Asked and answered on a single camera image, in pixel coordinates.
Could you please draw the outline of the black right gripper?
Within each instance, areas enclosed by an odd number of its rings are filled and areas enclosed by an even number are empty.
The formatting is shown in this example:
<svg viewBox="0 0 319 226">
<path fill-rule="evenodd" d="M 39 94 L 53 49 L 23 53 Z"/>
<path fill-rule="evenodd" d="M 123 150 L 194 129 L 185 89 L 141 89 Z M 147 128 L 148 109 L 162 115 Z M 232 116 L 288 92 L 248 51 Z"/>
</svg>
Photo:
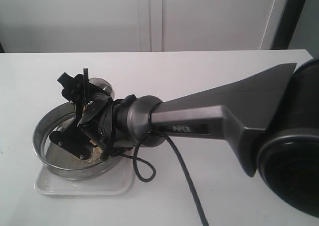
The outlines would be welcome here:
<svg viewBox="0 0 319 226">
<path fill-rule="evenodd" d="M 58 82 L 63 86 L 62 96 L 72 103 L 85 103 L 79 122 L 72 121 L 63 131 L 50 133 L 52 143 L 79 158 L 88 160 L 92 153 L 93 141 L 102 149 L 100 160 L 117 155 L 114 149 L 116 129 L 114 107 L 120 100 L 113 99 L 103 89 L 89 82 L 88 69 L 71 77 L 63 73 Z"/>
</svg>

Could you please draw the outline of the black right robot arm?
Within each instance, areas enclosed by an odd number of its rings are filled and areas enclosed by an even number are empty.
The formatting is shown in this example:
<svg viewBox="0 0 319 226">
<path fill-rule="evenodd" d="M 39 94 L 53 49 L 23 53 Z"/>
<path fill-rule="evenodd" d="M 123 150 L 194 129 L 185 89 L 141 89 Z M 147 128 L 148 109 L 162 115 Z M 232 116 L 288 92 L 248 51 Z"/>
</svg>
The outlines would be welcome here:
<svg viewBox="0 0 319 226">
<path fill-rule="evenodd" d="M 167 141 L 174 150 L 200 220 L 205 213 L 186 164 L 172 141 L 190 137 L 226 141 L 242 169 L 259 173 L 283 201 L 308 215 L 319 215 L 319 61 L 285 63 L 246 79 L 164 102 L 155 96 L 113 99 L 102 79 L 88 70 L 62 74 L 62 96 L 73 107 L 73 121 L 49 134 L 52 143 L 87 160 L 99 147 L 101 160 Z"/>
</svg>

